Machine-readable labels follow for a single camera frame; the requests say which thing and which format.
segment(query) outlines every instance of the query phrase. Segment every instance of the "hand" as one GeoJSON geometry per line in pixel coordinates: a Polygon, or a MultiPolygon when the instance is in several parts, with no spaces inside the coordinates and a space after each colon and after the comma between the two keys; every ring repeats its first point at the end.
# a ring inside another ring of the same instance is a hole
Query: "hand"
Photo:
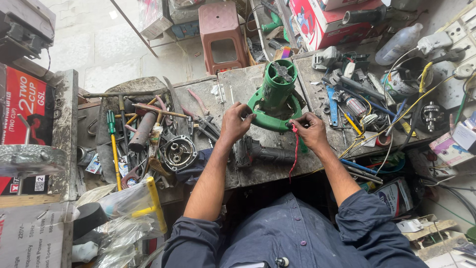
{"type": "Polygon", "coordinates": [[[255,118],[256,114],[248,105],[235,102],[223,115],[219,140],[231,149],[245,135],[255,118]]]}
{"type": "Polygon", "coordinates": [[[326,136],[326,125],[315,114],[307,112],[300,118],[291,119],[289,122],[294,123],[297,133],[314,153],[317,154],[321,149],[330,148],[326,136]]]}

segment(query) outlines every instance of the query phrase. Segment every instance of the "black angle grinder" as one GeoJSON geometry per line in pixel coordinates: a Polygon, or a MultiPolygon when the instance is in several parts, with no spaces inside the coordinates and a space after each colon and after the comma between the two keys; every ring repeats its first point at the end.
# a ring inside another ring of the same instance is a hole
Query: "black angle grinder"
{"type": "Polygon", "coordinates": [[[234,151],[238,168],[250,167],[255,159],[277,165],[292,165],[296,160],[293,151],[261,146],[259,141],[248,135],[237,141],[234,151]]]}

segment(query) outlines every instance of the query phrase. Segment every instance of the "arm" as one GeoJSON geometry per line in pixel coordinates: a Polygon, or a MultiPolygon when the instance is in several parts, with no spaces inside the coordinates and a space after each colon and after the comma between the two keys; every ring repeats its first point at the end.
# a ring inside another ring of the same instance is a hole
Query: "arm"
{"type": "Polygon", "coordinates": [[[360,189],[331,151],[324,122],[313,113],[305,113],[290,123],[324,165],[339,206],[336,222],[342,241],[360,251],[372,267],[427,267],[390,221],[392,215],[385,203],[360,189]]]}
{"type": "Polygon", "coordinates": [[[240,102],[234,103],[223,115],[220,138],[208,160],[205,169],[193,188],[183,216],[215,220],[221,209],[225,192],[225,171],[228,155],[233,144],[248,131],[251,121],[256,118],[250,107],[240,102]]]}
{"type": "Polygon", "coordinates": [[[326,136],[326,126],[313,113],[305,113],[296,120],[290,120],[297,128],[297,133],[304,143],[317,155],[326,171],[327,178],[334,192],[337,205],[353,193],[360,190],[359,185],[352,179],[349,172],[332,152],[326,136]]]}
{"type": "Polygon", "coordinates": [[[241,103],[233,104],[223,115],[220,138],[190,195],[184,216],[172,228],[162,267],[215,267],[220,231],[217,218],[225,192],[228,155],[254,118],[256,114],[241,103]]]}

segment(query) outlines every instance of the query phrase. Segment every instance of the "qr code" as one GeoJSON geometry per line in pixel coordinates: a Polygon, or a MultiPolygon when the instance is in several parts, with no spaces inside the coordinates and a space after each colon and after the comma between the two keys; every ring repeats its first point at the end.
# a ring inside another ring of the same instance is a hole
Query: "qr code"
{"type": "Polygon", "coordinates": [[[35,192],[43,191],[45,189],[45,182],[35,182],[35,192]]]}

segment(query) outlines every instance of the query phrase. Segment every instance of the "dark blue shirt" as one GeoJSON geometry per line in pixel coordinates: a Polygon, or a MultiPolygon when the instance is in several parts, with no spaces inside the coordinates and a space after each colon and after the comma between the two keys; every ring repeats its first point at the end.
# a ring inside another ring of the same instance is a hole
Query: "dark blue shirt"
{"type": "Polygon", "coordinates": [[[179,218],[162,267],[228,268],[249,262],[276,267],[275,258],[287,257],[289,268],[427,268],[391,218],[377,196],[360,190],[339,207],[338,232],[317,209],[289,193],[247,218],[220,260],[219,222],[179,218]]]}

